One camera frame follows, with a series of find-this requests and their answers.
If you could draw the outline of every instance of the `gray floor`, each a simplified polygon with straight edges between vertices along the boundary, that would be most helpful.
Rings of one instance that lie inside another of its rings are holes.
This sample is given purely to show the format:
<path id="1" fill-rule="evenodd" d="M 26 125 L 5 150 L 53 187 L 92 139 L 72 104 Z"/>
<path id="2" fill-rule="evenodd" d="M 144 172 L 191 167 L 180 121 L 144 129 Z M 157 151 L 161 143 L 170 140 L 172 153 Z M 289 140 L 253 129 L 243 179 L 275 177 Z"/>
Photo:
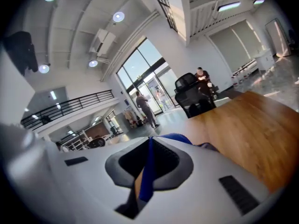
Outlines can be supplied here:
<path id="1" fill-rule="evenodd" d="M 248 90 L 266 95 L 276 101 L 279 101 L 288 107 L 299 111 L 299 57 L 288 56 L 277 58 L 274 67 L 268 72 L 260 74 L 259 72 L 251 75 L 243 84 L 236 89 L 231 89 L 220 94 L 219 99 L 224 97 L 235 98 L 241 92 Z M 215 102 L 219 106 L 225 102 Z M 120 137 L 120 142 L 134 139 L 137 137 L 157 136 L 162 127 L 169 123 L 180 122 L 187 119 L 183 110 L 176 109 L 172 112 L 166 112 L 156 117 L 160 127 L 153 129 L 146 124 L 143 127 L 129 131 Z"/>

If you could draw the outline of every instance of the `blue strap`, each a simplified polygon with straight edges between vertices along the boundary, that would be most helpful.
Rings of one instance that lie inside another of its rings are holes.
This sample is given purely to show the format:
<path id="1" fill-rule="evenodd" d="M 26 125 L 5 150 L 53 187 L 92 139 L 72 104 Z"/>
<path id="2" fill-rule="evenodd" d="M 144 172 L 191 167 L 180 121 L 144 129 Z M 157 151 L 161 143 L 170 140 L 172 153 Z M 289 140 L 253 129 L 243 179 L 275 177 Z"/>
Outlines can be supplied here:
<path id="1" fill-rule="evenodd" d="M 148 202 L 153 196 L 154 188 L 153 182 L 155 179 L 155 163 L 154 163 L 154 149 L 153 139 L 149 138 L 149 153 L 144 166 L 139 198 L 145 202 Z"/>
<path id="2" fill-rule="evenodd" d="M 162 138 L 167 138 L 167 139 L 171 139 L 171 140 L 177 140 L 186 144 L 191 144 L 193 145 L 190 140 L 187 139 L 186 136 L 179 134 L 179 133 L 169 133 L 169 134 L 165 134 L 165 135 L 161 135 L 160 137 Z"/>

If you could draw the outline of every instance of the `wooden table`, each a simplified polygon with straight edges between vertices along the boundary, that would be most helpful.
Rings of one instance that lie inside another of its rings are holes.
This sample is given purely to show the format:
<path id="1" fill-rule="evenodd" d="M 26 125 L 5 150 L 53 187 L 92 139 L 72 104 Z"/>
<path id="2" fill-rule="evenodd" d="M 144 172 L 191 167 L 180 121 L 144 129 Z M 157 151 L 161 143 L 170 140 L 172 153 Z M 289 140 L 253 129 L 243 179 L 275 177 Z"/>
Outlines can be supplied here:
<path id="1" fill-rule="evenodd" d="M 250 91 L 204 114 L 169 124 L 160 135 L 168 133 L 181 133 L 193 144 L 213 144 L 271 192 L 289 182 L 299 161 L 299 114 Z"/>

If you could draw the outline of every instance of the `air conditioner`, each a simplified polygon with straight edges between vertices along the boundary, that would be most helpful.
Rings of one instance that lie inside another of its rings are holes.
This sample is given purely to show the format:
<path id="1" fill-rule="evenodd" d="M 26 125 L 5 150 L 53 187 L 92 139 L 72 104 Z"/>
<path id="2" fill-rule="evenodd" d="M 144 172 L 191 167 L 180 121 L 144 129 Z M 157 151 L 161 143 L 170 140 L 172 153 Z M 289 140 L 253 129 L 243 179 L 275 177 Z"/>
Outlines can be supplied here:
<path id="1" fill-rule="evenodd" d="M 115 35 L 113 33 L 100 29 L 89 51 L 97 53 L 97 56 L 105 55 L 114 40 Z"/>

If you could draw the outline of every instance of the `black railing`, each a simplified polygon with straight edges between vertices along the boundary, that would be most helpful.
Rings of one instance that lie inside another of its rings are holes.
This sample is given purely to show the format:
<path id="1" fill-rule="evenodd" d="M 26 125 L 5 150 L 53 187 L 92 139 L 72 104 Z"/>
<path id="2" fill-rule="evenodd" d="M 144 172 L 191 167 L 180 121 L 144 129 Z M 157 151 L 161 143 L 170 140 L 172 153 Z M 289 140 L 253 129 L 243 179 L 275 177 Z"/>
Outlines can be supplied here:
<path id="1" fill-rule="evenodd" d="M 102 91 L 90 95 L 85 95 L 76 99 L 71 99 L 53 105 L 49 108 L 41 110 L 37 113 L 21 120 L 21 124 L 24 128 L 35 130 L 45 124 L 48 124 L 64 115 L 73 113 L 75 111 L 84 109 L 96 103 L 100 103 L 114 98 L 111 90 Z"/>
<path id="2" fill-rule="evenodd" d="M 173 12 L 170 8 L 169 1 L 168 0 L 157 0 L 163 10 L 163 13 L 168 21 L 168 24 L 170 28 L 178 32 L 176 23 L 174 21 Z"/>

